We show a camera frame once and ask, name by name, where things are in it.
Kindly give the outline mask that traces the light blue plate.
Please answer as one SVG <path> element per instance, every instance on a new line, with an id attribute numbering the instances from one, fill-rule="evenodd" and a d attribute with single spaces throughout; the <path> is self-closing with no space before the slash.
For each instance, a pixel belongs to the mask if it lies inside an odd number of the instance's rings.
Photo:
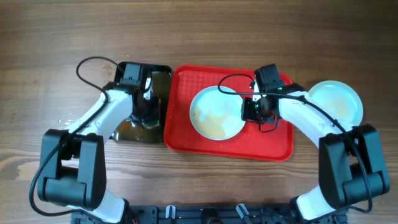
<path id="1" fill-rule="evenodd" d="M 359 95 L 347 84 L 327 80 L 309 90 L 310 97 L 337 117 L 359 126 L 363 120 L 363 104 Z"/>
<path id="2" fill-rule="evenodd" d="M 224 141 L 236 136 L 246 122 L 242 119 L 243 99 L 226 86 L 209 86 L 193 98 L 189 117 L 201 136 Z"/>

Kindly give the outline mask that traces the light blue plate bottom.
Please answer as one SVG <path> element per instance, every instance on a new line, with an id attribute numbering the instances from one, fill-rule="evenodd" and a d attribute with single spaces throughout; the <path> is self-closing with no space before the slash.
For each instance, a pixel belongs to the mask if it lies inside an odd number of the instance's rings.
<path id="1" fill-rule="evenodd" d="M 310 97 L 337 117 L 359 126 L 363 120 L 363 104 L 359 95 L 347 84 L 327 80 L 309 90 Z"/>

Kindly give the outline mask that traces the green yellow sponge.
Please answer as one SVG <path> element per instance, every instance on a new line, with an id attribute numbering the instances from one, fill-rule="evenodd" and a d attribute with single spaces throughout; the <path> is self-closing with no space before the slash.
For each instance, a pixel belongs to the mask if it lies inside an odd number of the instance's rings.
<path id="1" fill-rule="evenodd" d="M 144 126 L 153 128 L 153 127 L 156 127 L 156 126 L 160 126 L 160 121 L 158 119 L 156 119 L 156 120 L 146 120 L 146 121 L 143 122 L 143 124 L 144 124 Z"/>

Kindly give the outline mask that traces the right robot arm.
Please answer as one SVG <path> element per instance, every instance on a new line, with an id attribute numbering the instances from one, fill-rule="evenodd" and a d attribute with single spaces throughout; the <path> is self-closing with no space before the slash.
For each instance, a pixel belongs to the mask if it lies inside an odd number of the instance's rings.
<path id="1" fill-rule="evenodd" d="M 310 223 L 388 193 L 390 180 L 378 131 L 355 126 L 324 109 L 300 85 L 250 84 L 243 117 L 266 123 L 283 119 L 303 132 L 319 150 L 318 186 L 293 200 L 295 220 Z"/>

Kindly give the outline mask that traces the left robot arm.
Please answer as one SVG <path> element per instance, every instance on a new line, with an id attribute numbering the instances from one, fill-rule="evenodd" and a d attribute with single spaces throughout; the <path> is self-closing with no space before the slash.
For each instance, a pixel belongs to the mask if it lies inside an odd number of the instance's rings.
<path id="1" fill-rule="evenodd" d="M 40 165 L 29 201 L 43 216 L 81 215 L 100 223 L 133 223 L 129 202 L 106 188 L 104 145 L 125 120 L 147 124 L 159 120 L 158 96 L 145 85 L 109 83 L 98 101 L 63 130 L 42 138 Z"/>

